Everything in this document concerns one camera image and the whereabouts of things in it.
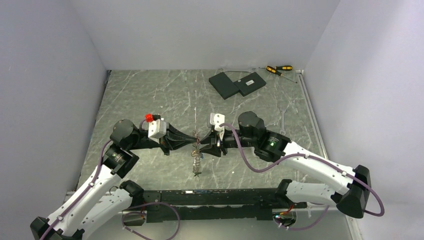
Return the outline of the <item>metal keyring with keys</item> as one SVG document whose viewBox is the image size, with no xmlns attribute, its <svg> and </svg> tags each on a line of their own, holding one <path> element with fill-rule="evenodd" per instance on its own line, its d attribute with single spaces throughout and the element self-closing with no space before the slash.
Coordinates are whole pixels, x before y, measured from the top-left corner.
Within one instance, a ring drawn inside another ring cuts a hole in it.
<svg viewBox="0 0 424 240">
<path fill-rule="evenodd" d="M 201 159 L 203 158 L 203 154 L 200 152 L 200 137 L 199 133 L 194 129 L 192 131 L 192 135 L 195 138 L 195 142 L 192 144 L 193 150 L 191 152 L 191 156 L 193 157 L 192 163 L 192 173 L 194 177 L 199 177 L 201 172 Z"/>
</svg>

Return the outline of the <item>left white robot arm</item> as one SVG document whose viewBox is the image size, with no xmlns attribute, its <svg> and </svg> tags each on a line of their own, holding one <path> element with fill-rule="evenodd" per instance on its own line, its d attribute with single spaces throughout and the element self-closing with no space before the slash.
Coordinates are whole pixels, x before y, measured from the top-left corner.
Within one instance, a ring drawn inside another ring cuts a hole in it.
<svg viewBox="0 0 424 240">
<path fill-rule="evenodd" d="M 199 141 L 174 128 L 160 115 L 148 114 L 145 122 L 148 129 L 128 119 L 119 120 L 113 126 L 88 179 L 56 211 L 32 221 L 30 229 L 36 240 L 86 240 L 118 212 L 139 209 L 144 203 L 144 190 L 131 180 L 101 200 L 138 162 L 139 157 L 133 151 L 160 148 L 167 156 Z"/>
</svg>

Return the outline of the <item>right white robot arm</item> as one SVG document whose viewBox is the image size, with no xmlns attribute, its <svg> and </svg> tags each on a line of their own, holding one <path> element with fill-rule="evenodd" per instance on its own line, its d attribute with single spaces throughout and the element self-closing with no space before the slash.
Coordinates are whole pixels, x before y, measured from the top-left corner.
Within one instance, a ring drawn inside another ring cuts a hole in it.
<svg viewBox="0 0 424 240">
<path fill-rule="evenodd" d="M 310 202 L 335 206 L 343 214 L 356 219 L 367 213 L 366 206 L 372 192 L 367 167 L 350 167 L 322 158 L 285 135 L 268 130 L 263 119 L 252 111 L 238 117 L 238 129 L 225 123 L 224 115 L 218 113 L 210 115 L 209 125 L 210 131 L 200 140 L 203 146 L 200 152 L 221 157 L 228 149 L 237 148 L 248 168 L 256 173 L 283 164 L 320 181 L 302 183 L 283 179 L 275 192 L 280 207 Z M 253 148 L 254 154 L 270 165 L 261 170 L 254 168 L 247 161 L 244 148 Z"/>
</svg>

